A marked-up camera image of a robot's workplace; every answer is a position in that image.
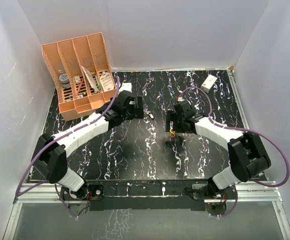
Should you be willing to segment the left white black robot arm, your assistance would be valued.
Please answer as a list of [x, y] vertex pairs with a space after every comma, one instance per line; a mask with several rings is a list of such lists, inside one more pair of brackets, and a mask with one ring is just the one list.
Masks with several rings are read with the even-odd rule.
[[48, 183], [67, 188], [78, 200], [85, 199], [88, 195], [88, 183], [68, 166], [67, 158], [94, 137], [110, 131], [124, 121], [143, 117], [142, 97], [123, 90], [79, 124], [54, 135], [42, 134], [34, 150], [33, 167]]

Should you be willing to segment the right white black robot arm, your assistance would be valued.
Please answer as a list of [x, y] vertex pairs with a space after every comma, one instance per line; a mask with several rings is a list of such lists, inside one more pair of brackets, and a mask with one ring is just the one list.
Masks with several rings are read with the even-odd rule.
[[229, 166], [210, 177], [207, 185], [199, 189], [188, 189], [188, 193], [218, 199], [228, 187], [248, 182], [271, 166], [271, 160], [258, 134], [217, 126], [207, 116], [195, 113], [186, 100], [176, 103], [174, 110], [166, 112], [165, 131], [170, 130], [203, 136], [228, 152]]

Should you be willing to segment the orange carabiner keyring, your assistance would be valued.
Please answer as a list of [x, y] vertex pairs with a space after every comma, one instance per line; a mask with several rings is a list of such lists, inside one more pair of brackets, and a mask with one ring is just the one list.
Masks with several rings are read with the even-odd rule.
[[170, 132], [170, 137], [172, 139], [175, 138], [176, 134], [175, 134], [175, 132], [174, 132], [174, 130], [172, 128], [169, 130], [169, 132]]

